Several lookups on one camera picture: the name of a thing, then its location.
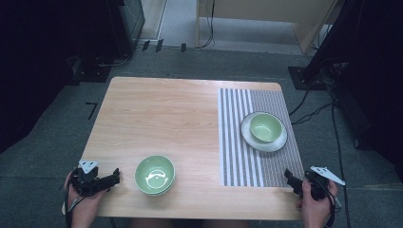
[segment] finger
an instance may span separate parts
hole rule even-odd
[[[65,184],[64,184],[65,189],[67,188],[67,183],[68,183],[68,179],[70,178],[70,175],[71,175],[71,172],[69,172],[69,173],[67,174],[67,177],[66,177],[66,179],[65,179]]]
[[[104,194],[106,194],[107,189],[102,190],[101,192],[97,192],[97,194],[95,195],[96,198],[101,198],[104,196]]]
[[[337,195],[338,188],[334,181],[329,180],[328,189],[329,189],[329,192],[332,193],[333,196]]]
[[[296,208],[297,209],[302,208],[302,200],[299,200],[298,202],[296,202]]]
[[[314,200],[311,196],[311,183],[304,180],[302,183],[303,201],[310,202]]]

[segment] green bowl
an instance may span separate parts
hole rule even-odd
[[[147,195],[160,195],[171,187],[175,179],[175,168],[165,156],[150,156],[137,166],[134,179],[142,192]]]
[[[281,123],[272,114],[259,113],[252,118],[250,131],[260,143],[271,143],[280,136]]]

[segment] striped placemat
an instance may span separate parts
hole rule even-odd
[[[220,88],[218,106],[221,184],[289,187],[284,177],[286,168],[295,177],[303,177],[302,162],[281,91]],[[257,111],[271,113],[284,123],[288,139],[280,150],[260,152],[243,139],[241,122]]]

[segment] hand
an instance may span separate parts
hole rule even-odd
[[[329,180],[329,192],[337,195],[337,186]],[[297,204],[302,210],[302,224],[304,228],[322,228],[326,218],[330,215],[330,202],[328,198],[316,201],[311,196],[311,184],[305,180],[302,183],[303,199]]]
[[[68,178],[70,177],[70,173],[68,173],[65,180],[65,189],[67,188]],[[98,192],[93,197],[85,198],[80,203],[78,203],[74,209],[71,211],[72,213],[72,228],[87,228],[91,225],[92,221],[95,220],[97,216],[98,207],[100,201],[107,190]],[[67,200],[67,209],[70,208],[71,204],[74,200],[77,199],[77,202],[82,199],[79,197],[77,191],[74,189],[72,185],[68,187],[68,200]]]

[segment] bowl on plate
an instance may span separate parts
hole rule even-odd
[[[142,192],[150,196],[158,196],[172,186],[175,179],[175,168],[169,158],[153,155],[140,162],[134,179]]]
[[[249,129],[258,142],[271,143],[281,135],[281,122],[270,113],[259,113],[252,118]]]

